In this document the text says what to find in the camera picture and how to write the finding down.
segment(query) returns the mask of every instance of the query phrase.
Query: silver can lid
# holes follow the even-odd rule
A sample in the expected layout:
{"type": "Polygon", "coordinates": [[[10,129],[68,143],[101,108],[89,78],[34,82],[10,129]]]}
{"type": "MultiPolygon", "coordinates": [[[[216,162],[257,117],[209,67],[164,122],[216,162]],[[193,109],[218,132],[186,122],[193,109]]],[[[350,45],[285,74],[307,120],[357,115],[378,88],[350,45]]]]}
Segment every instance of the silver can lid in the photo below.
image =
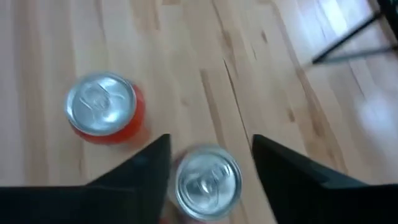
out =
{"type": "Polygon", "coordinates": [[[194,219],[210,221],[231,211],[240,198],[242,178],[229,153],[219,146],[206,145],[184,157],[175,185],[181,208],[194,219]]]}
{"type": "Polygon", "coordinates": [[[136,109],[131,83],[113,73],[92,73],[69,91],[65,113],[74,127],[93,136],[113,134],[130,122],[136,109]]]}

